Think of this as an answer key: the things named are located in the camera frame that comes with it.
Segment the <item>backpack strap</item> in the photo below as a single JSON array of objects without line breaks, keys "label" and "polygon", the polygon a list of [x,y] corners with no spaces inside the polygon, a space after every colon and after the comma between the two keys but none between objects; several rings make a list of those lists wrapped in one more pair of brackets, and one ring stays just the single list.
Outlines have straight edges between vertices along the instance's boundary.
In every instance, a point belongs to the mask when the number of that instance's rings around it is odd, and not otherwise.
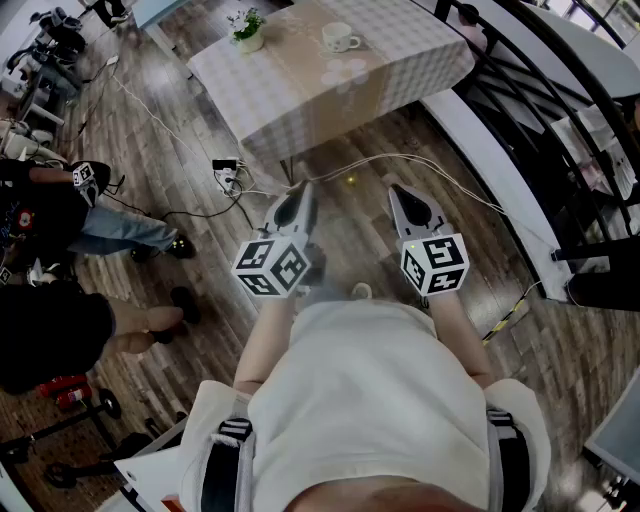
[{"label": "backpack strap", "polygon": [[251,422],[241,416],[229,418],[212,439],[202,482],[201,512],[250,512],[255,447]]},{"label": "backpack strap", "polygon": [[513,416],[502,409],[487,408],[489,440],[488,512],[520,512],[531,494],[529,449]]}]

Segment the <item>white cup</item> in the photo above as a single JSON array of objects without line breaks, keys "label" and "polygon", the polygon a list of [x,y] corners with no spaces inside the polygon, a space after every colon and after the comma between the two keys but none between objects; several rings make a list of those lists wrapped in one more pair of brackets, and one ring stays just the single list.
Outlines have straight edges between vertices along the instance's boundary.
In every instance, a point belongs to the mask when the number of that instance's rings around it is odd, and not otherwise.
[{"label": "white cup", "polygon": [[340,21],[329,23],[322,28],[324,45],[332,53],[342,53],[358,48],[361,44],[360,38],[352,34],[351,27]]}]

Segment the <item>forearm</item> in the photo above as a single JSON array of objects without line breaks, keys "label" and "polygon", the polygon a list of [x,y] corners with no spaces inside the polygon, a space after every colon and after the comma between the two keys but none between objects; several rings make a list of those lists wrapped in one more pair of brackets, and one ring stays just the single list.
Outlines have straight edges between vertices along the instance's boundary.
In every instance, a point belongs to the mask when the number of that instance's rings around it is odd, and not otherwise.
[{"label": "forearm", "polygon": [[493,383],[489,356],[455,292],[429,297],[438,339],[456,356],[480,387]]},{"label": "forearm", "polygon": [[294,297],[266,300],[242,352],[233,387],[253,394],[289,349]]},{"label": "forearm", "polygon": [[62,169],[32,167],[29,170],[29,180],[32,183],[73,183],[73,173]]}]

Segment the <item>red fire extinguisher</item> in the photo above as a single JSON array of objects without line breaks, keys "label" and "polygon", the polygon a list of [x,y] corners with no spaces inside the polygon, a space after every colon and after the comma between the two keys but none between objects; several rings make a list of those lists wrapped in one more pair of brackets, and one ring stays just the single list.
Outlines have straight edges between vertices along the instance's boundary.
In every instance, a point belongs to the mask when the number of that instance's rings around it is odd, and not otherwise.
[{"label": "red fire extinguisher", "polygon": [[82,384],[79,387],[60,393],[56,399],[56,405],[63,411],[71,409],[80,400],[91,398],[92,394],[91,388],[87,384]]},{"label": "red fire extinguisher", "polygon": [[38,390],[40,391],[40,394],[44,397],[50,396],[52,398],[55,398],[55,396],[63,389],[75,388],[86,383],[87,383],[87,376],[84,374],[73,375],[71,377],[56,377],[55,379],[45,384],[40,384],[38,386]]}]

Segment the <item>black hair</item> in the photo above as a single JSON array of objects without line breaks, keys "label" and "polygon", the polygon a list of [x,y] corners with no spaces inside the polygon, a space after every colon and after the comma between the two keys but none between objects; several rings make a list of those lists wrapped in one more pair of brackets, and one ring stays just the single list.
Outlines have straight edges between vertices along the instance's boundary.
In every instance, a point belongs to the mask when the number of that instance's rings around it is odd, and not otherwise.
[{"label": "black hair", "polygon": [[480,12],[477,7],[471,4],[462,4],[458,7],[458,14],[464,16],[464,18],[472,25],[478,23],[478,18],[480,18]]}]

